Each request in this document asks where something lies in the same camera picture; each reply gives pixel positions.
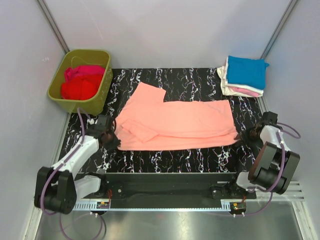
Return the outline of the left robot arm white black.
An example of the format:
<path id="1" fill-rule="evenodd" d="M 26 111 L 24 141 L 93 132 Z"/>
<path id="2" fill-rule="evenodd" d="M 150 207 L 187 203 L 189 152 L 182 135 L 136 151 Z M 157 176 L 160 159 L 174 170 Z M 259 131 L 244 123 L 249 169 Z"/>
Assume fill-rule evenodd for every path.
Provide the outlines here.
<path id="1" fill-rule="evenodd" d="M 41 167 L 36 177 L 34 206 L 47 215 L 67 215 L 84 197 L 103 198 L 108 193 L 108 186 L 102 173 L 87 172 L 79 179 L 76 176 L 100 148 L 113 150 L 120 145 L 116 127 L 115 118 L 100 115 L 95 123 L 81 129 L 79 141 L 62 159 L 51 167 Z"/>

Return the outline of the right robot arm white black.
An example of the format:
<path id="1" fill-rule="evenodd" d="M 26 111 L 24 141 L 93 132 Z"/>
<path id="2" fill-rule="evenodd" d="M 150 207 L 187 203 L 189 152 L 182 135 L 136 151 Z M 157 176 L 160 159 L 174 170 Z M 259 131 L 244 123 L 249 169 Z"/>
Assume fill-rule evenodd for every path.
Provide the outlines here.
<path id="1" fill-rule="evenodd" d="M 252 167 L 237 174 L 235 181 L 227 185 L 228 195 L 239 198 L 244 192 L 259 190 L 264 193 L 283 194 L 298 167 L 300 155 L 292 151 L 285 142 L 284 134 L 300 139 L 301 134 L 293 127 L 278 122 L 278 115 L 271 111 L 247 131 L 238 134 L 236 141 L 245 144 L 262 144 Z"/>

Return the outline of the salmon pink t shirt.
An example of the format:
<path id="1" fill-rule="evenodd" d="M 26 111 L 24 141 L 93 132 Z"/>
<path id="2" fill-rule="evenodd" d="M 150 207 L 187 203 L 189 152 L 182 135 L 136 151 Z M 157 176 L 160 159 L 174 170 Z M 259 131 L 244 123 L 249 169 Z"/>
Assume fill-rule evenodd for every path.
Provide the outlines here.
<path id="1" fill-rule="evenodd" d="M 121 151 L 178 151 L 229 146 L 237 130 L 228 100 L 165 101 L 166 91 L 139 83 L 116 117 Z"/>

